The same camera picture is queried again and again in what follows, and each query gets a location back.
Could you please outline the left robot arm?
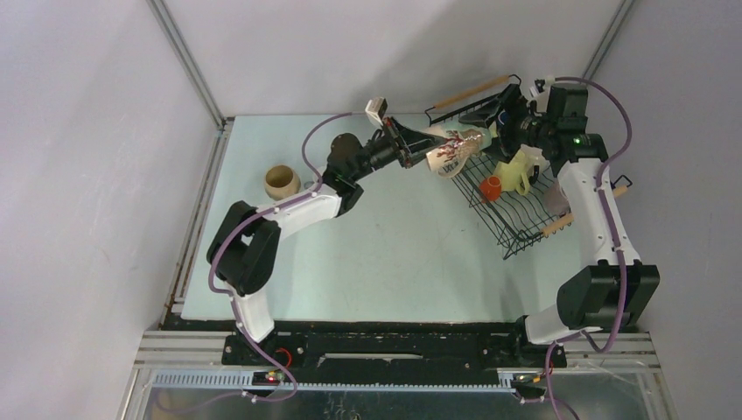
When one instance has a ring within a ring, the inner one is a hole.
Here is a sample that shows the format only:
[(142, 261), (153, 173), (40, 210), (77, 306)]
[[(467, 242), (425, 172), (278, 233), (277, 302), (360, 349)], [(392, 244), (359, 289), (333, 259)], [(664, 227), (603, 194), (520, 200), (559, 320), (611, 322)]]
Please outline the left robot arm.
[(352, 133), (337, 135), (325, 169), (314, 172), (316, 179), (306, 190), (265, 206), (237, 201), (228, 209), (206, 252), (208, 283), (211, 291), (228, 296), (237, 329), (246, 337), (242, 351), (248, 358), (262, 365), (277, 352), (264, 287), (281, 241), (351, 210), (363, 194), (361, 179), (392, 163), (411, 168), (446, 141), (440, 130), (411, 129), (384, 117), (366, 143)]

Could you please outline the beige ceramic cup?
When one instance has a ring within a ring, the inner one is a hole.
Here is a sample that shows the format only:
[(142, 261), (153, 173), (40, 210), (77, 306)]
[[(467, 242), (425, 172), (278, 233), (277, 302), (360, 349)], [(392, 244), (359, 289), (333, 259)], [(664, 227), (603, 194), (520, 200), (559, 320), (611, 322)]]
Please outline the beige ceramic cup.
[(264, 176), (264, 191), (275, 201), (285, 200), (299, 192), (301, 187), (297, 173), (287, 165), (270, 168)]

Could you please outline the floral patterned mug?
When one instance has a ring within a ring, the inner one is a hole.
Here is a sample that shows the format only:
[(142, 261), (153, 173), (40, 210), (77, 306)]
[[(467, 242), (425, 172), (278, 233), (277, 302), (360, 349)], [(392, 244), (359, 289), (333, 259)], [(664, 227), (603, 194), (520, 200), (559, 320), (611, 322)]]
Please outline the floral patterned mug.
[(426, 153), (428, 168), (443, 179), (456, 176), (469, 158), (489, 147), (493, 140), (489, 129), (457, 122), (435, 124), (423, 132), (444, 139)]

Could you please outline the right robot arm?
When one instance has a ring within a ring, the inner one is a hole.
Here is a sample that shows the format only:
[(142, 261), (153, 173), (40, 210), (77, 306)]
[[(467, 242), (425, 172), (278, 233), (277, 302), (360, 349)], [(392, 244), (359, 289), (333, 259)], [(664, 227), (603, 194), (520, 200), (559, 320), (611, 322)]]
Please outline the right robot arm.
[(511, 83), (467, 110), (459, 121), (493, 129), (488, 152), (513, 160), (530, 147), (549, 163), (580, 233), (581, 269), (563, 283), (556, 302), (524, 319), (525, 332), (508, 343), (514, 362), (530, 366), (544, 345), (601, 330), (634, 326), (660, 283), (656, 266), (645, 264), (628, 238), (613, 194), (603, 138), (587, 130), (588, 80), (559, 77), (539, 81), (527, 98)]

